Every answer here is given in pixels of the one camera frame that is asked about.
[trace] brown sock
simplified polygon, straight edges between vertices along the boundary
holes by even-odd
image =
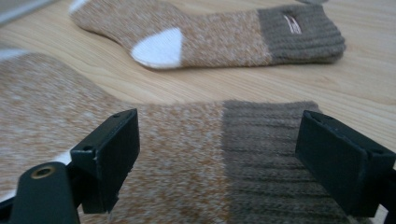
[[[347,223],[293,156],[314,103],[130,105],[49,56],[1,47],[0,74],[0,196],[111,114],[137,107],[141,153],[115,223]]]
[[[70,15],[156,69],[333,63],[345,50],[320,5],[189,16],[157,0],[76,0]]]

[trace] wooden surface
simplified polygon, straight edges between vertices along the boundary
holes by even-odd
[[[295,4],[291,0],[171,0],[193,14]],[[0,41],[43,52],[101,88],[135,103],[172,104],[237,99],[315,101],[320,109],[396,151],[396,1],[331,0],[327,15],[346,38],[336,64],[255,68],[141,67],[115,42],[79,29],[61,0],[0,27]]]

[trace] sock cuff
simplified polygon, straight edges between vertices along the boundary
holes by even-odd
[[[290,5],[258,10],[262,38],[277,63],[333,63],[345,39],[321,5]]]

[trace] knitted sock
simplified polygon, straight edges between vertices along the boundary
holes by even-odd
[[[115,223],[348,223],[293,156],[301,115],[318,110],[314,103],[130,105],[49,56],[0,55],[0,196],[109,115],[137,107],[141,153]]]
[[[333,63],[345,50],[320,5],[189,16],[157,0],[77,0],[70,15],[156,69]]]

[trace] wood grain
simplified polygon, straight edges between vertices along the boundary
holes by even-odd
[[[205,14],[297,4],[295,1],[171,0]],[[173,104],[237,99],[315,101],[326,114],[396,151],[396,2],[332,0],[327,15],[346,38],[335,64],[153,71],[115,42],[79,29],[59,1],[0,28],[1,41],[52,55],[118,98]]]

